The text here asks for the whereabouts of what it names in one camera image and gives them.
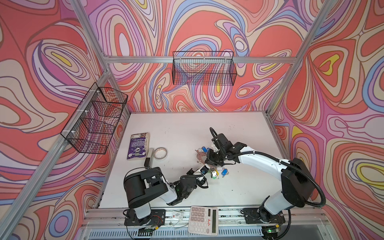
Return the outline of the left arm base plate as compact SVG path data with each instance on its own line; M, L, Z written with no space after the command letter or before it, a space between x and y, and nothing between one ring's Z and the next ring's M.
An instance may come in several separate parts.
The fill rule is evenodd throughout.
M131 226L152 226L160 227L164 225L166 210L151 210L149 216L139 219L133 209L125 209L123 211L125 217L124 225L127 227Z

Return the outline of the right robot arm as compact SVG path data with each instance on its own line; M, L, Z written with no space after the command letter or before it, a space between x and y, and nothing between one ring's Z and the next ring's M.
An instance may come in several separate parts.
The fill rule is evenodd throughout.
M216 150L208 151L206 164L215 167L244 164L268 173L281 182L282 189L266 197L256 210L256 218L261 222L270 223L283 210L293 207L309 205L322 208L326 205L324 191L300 159L278 159L240 142L232 144L224 134L218 134L212 127L210 132Z

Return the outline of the purple book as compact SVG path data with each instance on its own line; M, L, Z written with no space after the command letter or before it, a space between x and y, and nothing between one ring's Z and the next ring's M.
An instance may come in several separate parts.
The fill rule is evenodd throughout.
M148 154L149 143L149 132L131 135L127 160L145 159Z

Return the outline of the blue tag key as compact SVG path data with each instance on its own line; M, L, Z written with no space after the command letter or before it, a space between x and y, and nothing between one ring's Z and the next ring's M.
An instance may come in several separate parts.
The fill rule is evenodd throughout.
M227 176L229 174L229 171L228 169L223 169L222 172L221 172L221 176L224 178L225 176Z

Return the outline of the clear tape roll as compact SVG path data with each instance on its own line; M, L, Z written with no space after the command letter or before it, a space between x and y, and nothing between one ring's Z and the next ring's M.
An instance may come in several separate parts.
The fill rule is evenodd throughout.
M164 147L159 147L154 150L154 159L163 161L168 157L168 150Z

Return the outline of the black stapler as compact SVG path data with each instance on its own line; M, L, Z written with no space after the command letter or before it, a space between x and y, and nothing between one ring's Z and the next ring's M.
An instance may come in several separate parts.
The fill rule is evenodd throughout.
M151 168L153 164L153 159L154 159L154 149L149 148L148 154L145 159L144 167L145 168Z

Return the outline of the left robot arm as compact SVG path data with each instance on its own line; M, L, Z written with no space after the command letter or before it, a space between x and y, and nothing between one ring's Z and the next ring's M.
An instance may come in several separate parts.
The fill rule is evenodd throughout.
M175 206L187 199L197 189L207 189L206 174L209 168L204 165L198 170L190 169L179 180L170 183L159 167L140 167L137 172L129 171L123 180L128 206L139 220L148 220L152 216L150 202L160 198L168 206Z

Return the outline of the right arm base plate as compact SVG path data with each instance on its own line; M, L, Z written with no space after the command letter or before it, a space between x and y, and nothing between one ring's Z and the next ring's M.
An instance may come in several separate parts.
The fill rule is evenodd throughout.
M277 215L270 214L264 208L244 208L241 211L247 224L284 224L286 219L283 212Z

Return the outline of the white pink calculator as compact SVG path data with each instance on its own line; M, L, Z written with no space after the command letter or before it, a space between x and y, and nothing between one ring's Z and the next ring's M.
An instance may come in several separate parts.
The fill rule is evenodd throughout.
M219 233L219 209L191 206L188 233L217 236Z

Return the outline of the small white label card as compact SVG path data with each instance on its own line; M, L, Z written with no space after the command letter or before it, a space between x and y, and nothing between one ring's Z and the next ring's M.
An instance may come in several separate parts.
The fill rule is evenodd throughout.
M173 211L172 218L178 221L181 221L184 218L184 213L180 211Z

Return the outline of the round keyring disc with keys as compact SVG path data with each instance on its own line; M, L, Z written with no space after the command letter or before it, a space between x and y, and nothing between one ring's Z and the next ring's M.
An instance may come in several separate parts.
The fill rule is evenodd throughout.
M218 167L214 166L212 163L208 161L208 153L210 148L202 147L195 150L197 163L201 166L197 170L197 173L202 175L209 174L213 180L218 180L220 177L220 173L218 171Z

